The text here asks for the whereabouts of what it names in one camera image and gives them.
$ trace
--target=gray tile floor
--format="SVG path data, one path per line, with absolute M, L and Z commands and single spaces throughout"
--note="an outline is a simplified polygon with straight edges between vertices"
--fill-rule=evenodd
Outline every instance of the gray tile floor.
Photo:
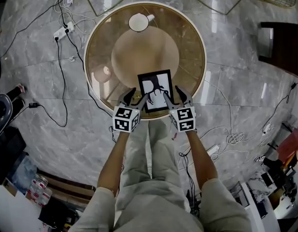
M 98 12 L 103 11 L 104 0 L 91 0 Z M 140 0 L 124 0 L 122 4 Z M 298 23 L 298 2 L 295 8 L 281 9 L 257 0 L 243 0 L 228 16 L 223 16 L 196 0 L 153 0 L 163 2 L 184 12 L 199 29 L 207 51 L 206 80 L 220 88 L 231 103 L 229 106 L 219 90 L 204 82 L 194 99 L 198 135 L 209 129 L 225 126 L 233 133 L 244 132 L 246 142 L 227 145 L 227 130 L 217 128 L 202 139 L 206 148 L 220 144 L 215 165 L 220 178 L 227 186 L 248 177 L 259 167 L 255 156 L 267 150 L 263 146 L 278 131 L 280 122 L 289 116 L 296 92 L 288 104 L 283 103 L 272 118 L 272 133 L 260 133 L 264 121 L 290 89 L 295 78 L 284 71 L 258 62 L 256 52 L 257 25 L 260 21 Z M 234 0 L 206 0 L 222 11 Z M 0 21 L 0 55 L 7 49 L 16 31 L 25 27 L 56 0 L 7 0 Z M 86 0 L 75 0 L 70 8 L 74 13 L 94 16 Z M 56 12 L 50 10 L 19 33 L 8 54 L 2 59 L 0 92 L 7 92 L 21 82 L 28 91 L 23 95 L 26 103 L 38 101 L 59 122 L 63 123 L 65 110 L 61 100 L 63 81 L 58 67 L 57 46 L 53 33 L 60 28 Z M 79 27 L 89 33 L 93 23 L 86 21 Z M 86 35 L 78 33 L 85 43 Z M 73 34 L 74 42 L 80 40 Z M 85 76 L 68 39 L 60 42 L 62 68 L 66 76 L 68 124 L 59 128 L 42 108 L 27 109 L 13 123 L 23 135 L 34 162 L 42 170 L 74 181 L 96 185 L 96 180 L 114 143 L 108 127 L 112 120 L 99 110 L 87 94 Z M 174 129 L 170 128 L 173 137 Z M 189 188 L 185 170 L 178 152 L 188 148 L 184 134 L 174 139 L 184 189 Z M 195 178 L 193 165 L 189 166 Z

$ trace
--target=black picture frame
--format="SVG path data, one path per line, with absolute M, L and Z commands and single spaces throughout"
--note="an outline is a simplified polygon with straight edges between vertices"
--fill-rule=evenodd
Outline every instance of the black picture frame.
M 173 102 L 173 91 L 172 91 L 172 81 L 171 81 L 170 70 L 164 70 L 164 71 L 158 71 L 158 72 L 150 72 L 150 73 L 145 73 L 145 74 L 138 75 L 138 81 L 139 81 L 141 95 L 142 96 L 145 95 L 143 84 L 142 84 L 142 82 L 145 81 L 144 79 L 150 78 L 152 76 L 161 75 L 161 74 L 167 74 L 168 83 L 169 83 L 169 97 L 170 97 L 170 100 Z M 147 103 L 146 103 L 144 105 L 144 109 L 145 109 L 146 113 L 152 113 L 152 112 L 159 112 L 159 111 L 167 110 L 168 109 L 168 106 L 165 104 L 165 107 L 148 109 L 148 106 L 147 106 Z

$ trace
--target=beige pants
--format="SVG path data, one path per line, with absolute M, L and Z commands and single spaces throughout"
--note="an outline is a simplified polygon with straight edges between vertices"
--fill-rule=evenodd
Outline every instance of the beige pants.
M 148 174 L 145 142 L 149 129 L 152 151 L 152 179 Z M 174 157 L 174 146 L 167 126 L 159 120 L 142 121 L 131 133 L 126 147 L 125 168 L 121 175 L 117 209 L 125 209 L 134 196 L 152 194 L 189 209 L 181 188 L 180 177 Z

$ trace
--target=white mug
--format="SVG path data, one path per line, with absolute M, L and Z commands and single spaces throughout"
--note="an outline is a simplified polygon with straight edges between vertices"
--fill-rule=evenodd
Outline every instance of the white mug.
M 128 25 L 131 30 L 135 32 L 144 31 L 148 26 L 149 22 L 154 19 L 154 15 L 145 16 L 144 14 L 134 14 L 128 21 Z

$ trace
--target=picture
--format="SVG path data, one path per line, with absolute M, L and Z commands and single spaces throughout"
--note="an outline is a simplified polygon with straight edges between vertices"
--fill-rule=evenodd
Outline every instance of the picture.
M 149 94 L 145 105 L 147 113 L 167 110 L 164 93 L 168 94 L 173 101 L 170 70 L 151 72 L 138 75 L 142 96 Z

